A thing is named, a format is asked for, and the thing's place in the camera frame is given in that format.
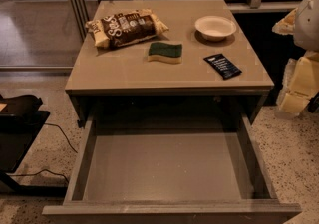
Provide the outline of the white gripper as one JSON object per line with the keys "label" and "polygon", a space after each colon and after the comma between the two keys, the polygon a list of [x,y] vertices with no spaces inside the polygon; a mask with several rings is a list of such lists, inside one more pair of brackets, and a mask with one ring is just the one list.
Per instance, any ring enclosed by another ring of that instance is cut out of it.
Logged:
{"label": "white gripper", "polygon": [[[272,31],[279,35],[292,35],[296,13],[297,9],[292,10],[272,27]],[[281,93],[278,108],[283,112],[300,114],[309,104],[309,100],[305,98],[313,98],[319,92],[319,53],[307,51],[298,60],[289,59],[282,85],[288,92],[297,95]]]}

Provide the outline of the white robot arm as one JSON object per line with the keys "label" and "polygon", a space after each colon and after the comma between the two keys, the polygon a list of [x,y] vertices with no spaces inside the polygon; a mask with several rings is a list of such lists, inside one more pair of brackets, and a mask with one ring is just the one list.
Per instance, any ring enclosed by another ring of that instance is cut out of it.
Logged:
{"label": "white robot arm", "polygon": [[298,116],[319,92],[319,0],[302,0],[272,31],[292,35],[294,44],[305,50],[303,57],[286,65],[276,102],[280,112]]}

